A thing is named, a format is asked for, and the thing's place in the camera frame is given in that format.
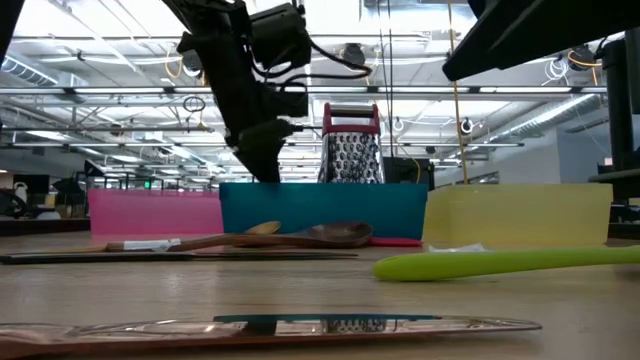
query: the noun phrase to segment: yellow cable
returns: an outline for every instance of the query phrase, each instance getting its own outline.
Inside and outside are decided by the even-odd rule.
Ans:
[[[393,137],[393,141],[395,141],[396,143],[398,142],[395,136]],[[407,155],[409,159],[413,160],[413,162],[416,164],[416,167],[418,168],[418,177],[416,178],[416,184],[420,184],[420,173],[422,172],[422,167],[420,167],[420,163],[418,162],[418,160],[414,159],[413,156],[409,155],[407,150],[404,149],[404,146],[400,146],[400,150],[402,150],[402,152],[404,152],[405,155]]]
[[[169,75],[169,77],[171,77],[172,79],[177,79],[180,77],[180,75],[182,75],[182,57],[180,57],[180,68],[178,69],[178,73],[174,74],[171,72],[171,70],[169,69],[169,55],[171,54],[171,50],[173,49],[173,47],[169,47],[169,49],[167,50],[167,56],[165,56],[165,61],[164,61],[164,70],[167,72],[167,75]]]
[[[447,0],[447,5],[449,7],[449,41],[451,45],[451,54],[453,54],[454,46],[453,46],[453,10],[451,9],[451,0]],[[469,178],[467,176],[467,161],[466,155],[464,153],[464,144],[462,143],[462,129],[461,129],[461,121],[460,121],[460,104],[458,97],[458,82],[453,82],[453,97],[456,104],[456,130],[458,133],[458,145],[460,146],[460,160],[462,162],[462,176],[464,179],[464,184],[469,183]]]
[[[598,86],[598,76],[596,75],[595,66],[591,67],[591,74],[593,74],[593,83],[596,84],[596,86]]]
[[[571,54],[573,54],[573,53],[575,53],[575,51],[571,50],[571,51],[569,51],[569,53],[567,54],[567,58],[569,58],[569,60],[570,60],[571,62],[574,62],[574,63],[576,63],[576,64],[578,64],[578,65],[582,65],[582,66],[590,66],[590,67],[602,66],[602,64],[600,64],[600,63],[585,63],[585,62],[582,62],[582,61],[574,60],[574,59],[571,57]]]

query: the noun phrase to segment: green spatula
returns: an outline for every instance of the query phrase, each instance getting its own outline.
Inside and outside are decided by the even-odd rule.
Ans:
[[[640,246],[400,255],[378,261],[373,273],[380,280],[435,281],[517,271],[633,263],[640,263]]]

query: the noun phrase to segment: wooden table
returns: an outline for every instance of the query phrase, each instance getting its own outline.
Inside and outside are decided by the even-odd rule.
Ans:
[[[2,238],[0,252],[82,246],[88,236]],[[363,249],[360,260],[342,261],[1,266],[0,322],[94,324],[210,319],[214,314],[320,312],[501,316],[537,321],[544,330],[130,358],[640,358],[638,266],[547,270],[442,283],[384,283],[373,278],[370,269],[376,259],[406,251]]]

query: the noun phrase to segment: black monitor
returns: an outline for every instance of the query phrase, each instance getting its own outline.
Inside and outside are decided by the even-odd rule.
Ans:
[[[416,183],[418,166],[420,165],[420,184],[427,184],[429,190],[434,189],[433,164],[429,159],[407,159],[395,157],[384,158],[384,177],[386,183]]]
[[[27,194],[48,194],[49,193],[49,175],[13,175],[13,184],[25,183],[27,185]]]

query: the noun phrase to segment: wooden spoon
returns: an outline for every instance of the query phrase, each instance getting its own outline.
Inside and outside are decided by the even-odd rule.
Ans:
[[[246,231],[246,234],[252,235],[268,235],[275,234],[280,230],[279,221],[269,221],[256,225]],[[222,238],[229,236],[229,234],[214,235],[205,239]],[[178,240],[181,243],[196,240]],[[80,253],[99,253],[99,252],[123,252],[123,251],[164,251],[162,250],[163,244],[171,244],[172,240],[145,240],[145,241],[118,241],[109,242],[106,245],[100,247],[88,247],[82,249],[67,249],[67,250],[53,250],[42,251],[40,254],[80,254]]]
[[[291,235],[228,234],[202,239],[177,241],[162,251],[192,251],[221,245],[286,245],[302,248],[347,249],[366,244],[373,229],[361,222],[316,225],[310,229]],[[127,247],[124,243],[109,243],[108,252],[149,251]]]

